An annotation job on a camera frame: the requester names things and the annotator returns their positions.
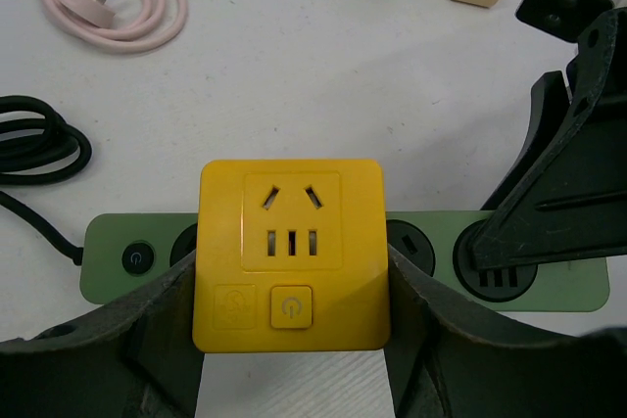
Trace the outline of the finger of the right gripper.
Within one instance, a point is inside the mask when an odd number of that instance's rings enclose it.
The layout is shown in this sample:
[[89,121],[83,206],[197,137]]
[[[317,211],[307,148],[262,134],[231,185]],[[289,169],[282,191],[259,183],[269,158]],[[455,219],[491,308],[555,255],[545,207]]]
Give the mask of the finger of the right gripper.
[[523,182],[527,172],[553,141],[570,106],[560,70],[545,72],[532,86],[530,97],[530,120],[522,149],[502,182],[482,205],[482,210],[496,210]]
[[570,106],[549,147],[471,237],[477,270],[626,252],[626,11],[601,14],[562,71]]

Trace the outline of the yellow cube adapter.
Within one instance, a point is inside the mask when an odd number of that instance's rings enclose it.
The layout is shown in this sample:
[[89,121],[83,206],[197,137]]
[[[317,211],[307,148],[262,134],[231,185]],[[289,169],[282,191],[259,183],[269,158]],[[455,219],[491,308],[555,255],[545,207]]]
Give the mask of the yellow cube adapter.
[[377,350],[390,332],[378,162],[203,168],[192,327],[200,351]]

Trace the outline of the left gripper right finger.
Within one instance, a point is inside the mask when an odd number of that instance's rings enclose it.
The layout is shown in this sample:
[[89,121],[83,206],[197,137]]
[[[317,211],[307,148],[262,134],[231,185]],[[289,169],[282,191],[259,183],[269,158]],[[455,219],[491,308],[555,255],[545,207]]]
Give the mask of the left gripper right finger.
[[502,316],[388,250],[398,417],[623,417],[626,331],[571,337]]

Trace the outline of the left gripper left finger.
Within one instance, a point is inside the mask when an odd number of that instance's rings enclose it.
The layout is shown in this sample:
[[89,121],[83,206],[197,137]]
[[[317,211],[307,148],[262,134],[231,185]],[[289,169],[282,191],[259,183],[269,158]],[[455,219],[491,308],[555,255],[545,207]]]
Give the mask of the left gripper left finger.
[[31,340],[1,345],[4,417],[192,417],[195,256]]

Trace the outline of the green power strip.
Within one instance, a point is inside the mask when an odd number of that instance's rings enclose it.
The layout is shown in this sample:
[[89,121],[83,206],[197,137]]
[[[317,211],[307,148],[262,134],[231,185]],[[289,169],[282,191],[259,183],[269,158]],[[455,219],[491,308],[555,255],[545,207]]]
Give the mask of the green power strip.
[[[470,273],[458,278],[454,244],[486,211],[391,211],[392,246],[437,281],[469,299],[504,312],[589,312],[610,288],[603,258]],[[105,213],[85,233],[79,287],[104,304],[164,274],[196,247],[192,212]]]

